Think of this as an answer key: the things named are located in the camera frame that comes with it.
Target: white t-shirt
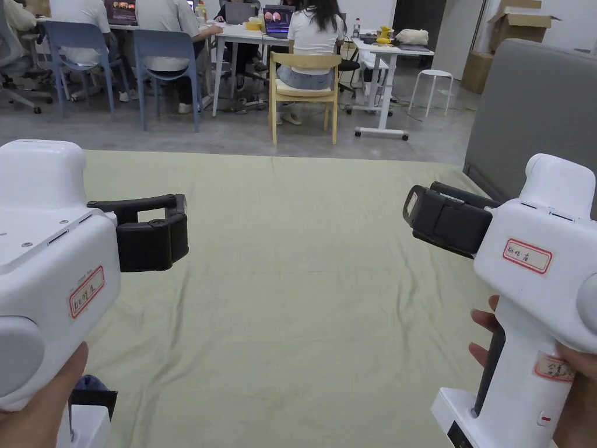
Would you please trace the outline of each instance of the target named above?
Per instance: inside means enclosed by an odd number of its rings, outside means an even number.
[[[335,54],[336,41],[344,40],[344,21],[340,16],[336,16],[338,28],[329,24],[327,29],[322,31],[313,18],[313,11],[303,10],[293,14],[290,20],[290,30],[288,39],[294,41],[294,54]],[[297,69],[297,73],[306,75],[325,75],[329,72],[327,69]]]
[[[143,29],[182,31],[192,38],[199,34],[197,17],[186,0],[137,0],[135,13]],[[148,69],[161,72],[184,70],[189,64],[177,57],[147,57],[144,62]]]
[[[102,0],[51,0],[52,19],[60,22],[91,23],[102,33],[110,32],[108,14]],[[100,53],[92,48],[62,48],[70,61],[79,65],[96,65]]]
[[[13,34],[17,42],[19,39],[15,30],[17,31],[29,31],[35,28],[37,24],[37,20],[35,20],[35,16],[31,14],[28,10],[23,8],[21,3],[16,3],[14,0],[4,0],[4,14],[6,15],[6,21],[8,23],[8,27],[10,32]],[[0,47],[3,43],[3,39],[0,37]],[[21,56],[26,54],[25,49],[19,42],[19,50],[21,52]]]

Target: human hand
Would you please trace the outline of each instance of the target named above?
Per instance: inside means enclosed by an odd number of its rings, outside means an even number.
[[[493,311],[499,300],[500,296],[489,298]],[[499,327],[493,313],[474,309],[471,317],[492,333]],[[485,367],[488,351],[475,343],[469,345],[469,351]],[[559,448],[594,447],[597,440],[597,355],[580,353],[561,344],[558,344],[558,352],[577,374],[553,439]]]
[[[84,342],[46,387],[23,410],[0,413],[2,448],[56,448],[64,408],[87,364]]]
[[[222,34],[224,32],[224,30],[222,29],[221,26],[217,26],[217,25],[212,25],[210,26],[207,31],[211,34]]]

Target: red label sticker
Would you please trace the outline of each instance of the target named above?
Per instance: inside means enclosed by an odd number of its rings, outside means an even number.
[[[511,238],[506,243],[503,257],[523,268],[543,275],[552,262],[553,254],[548,250]]]
[[[562,383],[571,383],[574,381],[574,376],[576,375],[575,370],[565,360],[555,358],[545,353],[539,354],[534,372],[535,375],[540,376],[541,378]]]
[[[70,295],[70,317],[76,319],[104,287],[104,268],[100,266]]]

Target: wooden chair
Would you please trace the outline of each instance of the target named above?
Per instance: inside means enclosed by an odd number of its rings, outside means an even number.
[[[325,103],[324,131],[328,130],[329,111],[331,104],[334,107],[333,137],[336,144],[338,132],[338,65],[342,57],[337,54],[299,55],[280,54],[270,55],[270,82],[269,82],[269,125],[272,128],[273,144],[278,144],[276,126],[276,101]],[[276,78],[276,64],[296,67],[301,69],[334,69],[334,88],[324,90],[302,90],[291,88]]]

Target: concrete floor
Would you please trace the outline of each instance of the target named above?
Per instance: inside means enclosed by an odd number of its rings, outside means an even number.
[[[401,103],[408,103],[418,70],[403,67],[394,82],[393,94]],[[267,110],[249,111],[247,115],[209,112],[201,115],[199,134],[193,133],[192,115],[180,116],[174,102],[162,102],[162,116],[158,121],[153,111],[153,98],[147,98],[148,131],[140,128],[139,103],[117,103],[116,121],[110,120],[107,97],[92,98],[91,107],[85,102],[67,103],[67,118],[62,120],[57,102],[41,104],[43,113],[34,115],[21,105],[0,102],[0,144],[14,139],[68,140],[84,149],[113,151],[171,151],[209,154],[243,154],[288,157],[327,157],[389,159],[407,161],[444,162],[462,166],[470,129],[475,117],[479,95],[461,90],[454,83],[451,109],[444,116],[449,81],[439,79],[434,93],[433,109],[425,118],[431,78],[422,77],[411,116],[408,105],[394,105],[395,113],[388,119],[389,128],[405,129],[410,140],[400,138],[355,137],[357,125],[377,127],[378,116],[354,111],[338,116],[338,142],[331,144],[331,132],[323,131],[322,105],[297,105],[296,112],[303,125],[285,123],[278,130],[278,145],[272,144],[267,127]],[[344,93],[341,103],[350,103]]]

